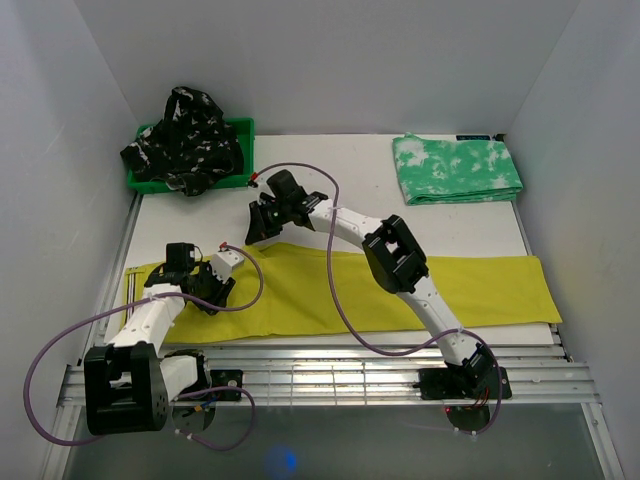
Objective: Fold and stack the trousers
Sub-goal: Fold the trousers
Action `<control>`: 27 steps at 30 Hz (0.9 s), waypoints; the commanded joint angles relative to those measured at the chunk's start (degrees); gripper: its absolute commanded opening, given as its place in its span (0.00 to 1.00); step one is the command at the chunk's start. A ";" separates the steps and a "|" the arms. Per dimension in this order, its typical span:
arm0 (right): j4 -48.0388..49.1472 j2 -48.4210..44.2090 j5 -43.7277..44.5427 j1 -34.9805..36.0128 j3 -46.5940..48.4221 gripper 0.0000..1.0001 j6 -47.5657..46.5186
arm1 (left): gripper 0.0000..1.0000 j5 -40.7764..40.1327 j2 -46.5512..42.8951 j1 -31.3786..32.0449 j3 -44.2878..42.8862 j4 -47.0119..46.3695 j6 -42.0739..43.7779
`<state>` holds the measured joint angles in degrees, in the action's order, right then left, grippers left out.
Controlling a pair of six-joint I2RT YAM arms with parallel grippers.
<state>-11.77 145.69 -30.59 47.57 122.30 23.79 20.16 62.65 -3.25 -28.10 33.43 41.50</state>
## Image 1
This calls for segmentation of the yellow trousers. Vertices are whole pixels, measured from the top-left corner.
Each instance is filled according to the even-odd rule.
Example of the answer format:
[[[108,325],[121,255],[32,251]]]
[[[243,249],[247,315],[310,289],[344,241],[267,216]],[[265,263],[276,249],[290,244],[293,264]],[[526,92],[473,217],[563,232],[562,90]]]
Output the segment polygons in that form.
[[[418,331],[423,325],[397,296],[380,288],[362,254],[276,243],[248,247],[252,261],[234,273],[228,301],[256,305],[208,315],[188,304],[166,340],[205,344],[268,336]],[[561,316],[535,256],[431,257],[435,285],[467,328],[558,324]]]

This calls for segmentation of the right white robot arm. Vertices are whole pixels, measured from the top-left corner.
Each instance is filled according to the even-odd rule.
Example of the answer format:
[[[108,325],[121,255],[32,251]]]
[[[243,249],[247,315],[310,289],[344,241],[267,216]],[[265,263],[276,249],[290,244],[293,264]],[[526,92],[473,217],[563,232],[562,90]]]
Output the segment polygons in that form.
[[[466,330],[435,286],[427,256],[406,222],[397,215],[386,219],[366,216],[339,204],[339,196],[307,192],[287,164],[273,166],[262,192],[249,205],[245,242],[257,245],[280,235],[294,224],[360,248],[377,285],[401,299],[430,335],[425,347],[437,346],[454,390],[472,398],[501,399],[503,375],[495,355],[477,334]]]

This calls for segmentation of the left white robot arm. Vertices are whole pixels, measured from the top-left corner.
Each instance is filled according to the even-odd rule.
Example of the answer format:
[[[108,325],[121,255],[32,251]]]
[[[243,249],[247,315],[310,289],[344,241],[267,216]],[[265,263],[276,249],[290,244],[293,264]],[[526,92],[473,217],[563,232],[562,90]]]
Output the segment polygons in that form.
[[[212,376],[204,356],[183,350],[158,356],[175,320],[188,304],[187,296],[205,303],[214,315],[226,307],[235,285],[233,271],[244,259],[232,251],[196,258],[196,246],[170,243],[165,261],[147,277],[142,298],[124,327],[105,346],[91,348],[84,358],[86,417],[95,436],[158,431],[170,413],[170,402],[184,393],[205,397]]]

